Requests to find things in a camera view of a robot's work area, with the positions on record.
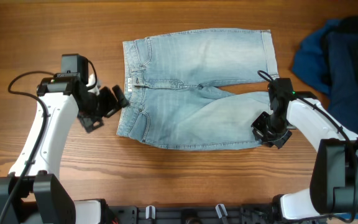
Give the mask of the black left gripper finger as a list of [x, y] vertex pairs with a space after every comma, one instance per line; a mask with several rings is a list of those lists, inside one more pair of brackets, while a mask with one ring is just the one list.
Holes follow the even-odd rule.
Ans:
[[112, 87], [112, 91], [117, 99], [116, 108], [125, 108], [129, 105], [129, 101], [125, 97], [124, 92], [121, 90], [119, 85]]
[[77, 118], [87, 133], [91, 133], [104, 125], [102, 117], [99, 116], [78, 114]]

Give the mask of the light blue denim shorts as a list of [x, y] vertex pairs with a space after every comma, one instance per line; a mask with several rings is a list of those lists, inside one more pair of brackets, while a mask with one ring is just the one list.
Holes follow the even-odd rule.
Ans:
[[252, 123], [270, 111], [265, 91], [225, 86], [277, 78], [269, 30], [212, 28], [123, 43], [125, 87], [117, 135], [163, 149], [248, 149], [261, 142]]

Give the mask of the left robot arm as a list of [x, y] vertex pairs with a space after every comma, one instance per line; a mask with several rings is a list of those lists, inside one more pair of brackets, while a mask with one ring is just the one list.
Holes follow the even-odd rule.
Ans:
[[37, 112], [25, 146], [0, 177], [0, 223], [117, 223], [104, 199], [74, 201], [59, 181], [60, 162], [74, 120], [87, 133], [128, 102], [119, 86], [101, 88], [60, 73], [44, 78], [33, 96]]

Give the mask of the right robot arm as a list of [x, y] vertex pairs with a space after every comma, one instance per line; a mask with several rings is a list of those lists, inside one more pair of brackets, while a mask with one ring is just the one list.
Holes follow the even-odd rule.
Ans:
[[310, 186], [273, 198], [269, 222], [293, 223], [324, 218], [352, 222], [358, 214], [358, 135], [336, 121], [310, 92], [268, 91], [271, 113], [252, 124], [256, 138], [277, 148], [294, 126], [317, 152]]

